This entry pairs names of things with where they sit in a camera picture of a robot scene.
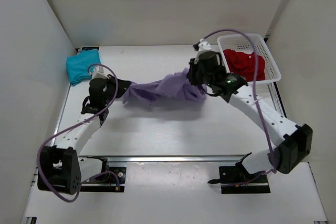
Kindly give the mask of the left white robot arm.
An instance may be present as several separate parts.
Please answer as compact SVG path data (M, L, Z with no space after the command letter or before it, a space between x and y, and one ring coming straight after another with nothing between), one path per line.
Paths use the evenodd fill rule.
M121 98L130 86L130 81L112 75L89 82L89 95L83 100L78 127L67 130L54 145L44 146L38 155L39 190L74 195L83 182L91 179L105 182L113 175L107 158L78 155L105 122L108 104Z

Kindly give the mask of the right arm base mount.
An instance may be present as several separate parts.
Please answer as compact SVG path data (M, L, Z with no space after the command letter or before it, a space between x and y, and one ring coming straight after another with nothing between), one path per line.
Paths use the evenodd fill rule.
M219 178L211 179L210 185L220 184L221 194L269 194L271 193L265 172L249 174L238 166L220 166Z

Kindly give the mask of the purple t shirt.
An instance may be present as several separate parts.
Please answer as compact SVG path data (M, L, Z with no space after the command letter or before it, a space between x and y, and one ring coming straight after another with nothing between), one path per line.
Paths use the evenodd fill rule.
M204 102L207 88L202 85L200 88L190 83L187 78L188 69L181 72L168 74L161 80L149 83L131 83L125 94L122 96L122 103L126 104L132 100L152 105L159 99L178 99L181 101Z

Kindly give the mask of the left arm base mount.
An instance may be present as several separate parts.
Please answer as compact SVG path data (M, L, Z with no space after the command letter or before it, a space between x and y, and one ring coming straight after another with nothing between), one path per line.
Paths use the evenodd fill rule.
M81 192L123 193L127 177L126 162L113 162L107 157L79 158Z

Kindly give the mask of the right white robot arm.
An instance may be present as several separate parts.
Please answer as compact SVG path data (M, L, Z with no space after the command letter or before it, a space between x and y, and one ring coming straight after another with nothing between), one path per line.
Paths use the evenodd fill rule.
M247 182L256 173L274 170L289 174L311 152L312 128L285 118L256 95L246 80L236 73L228 73L221 57L206 51L189 61L187 78L192 85L212 89L211 96L221 97L243 112L266 135L268 149L247 154L236 165L236 177Z

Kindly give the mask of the teal t shirt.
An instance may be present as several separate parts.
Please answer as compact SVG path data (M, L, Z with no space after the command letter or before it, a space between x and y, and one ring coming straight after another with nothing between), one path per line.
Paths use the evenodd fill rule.
M98 49L81 50L77 55L68 57L66 60L66 70L69 83L76 86L84 80L91 79L89 66L101 63Z

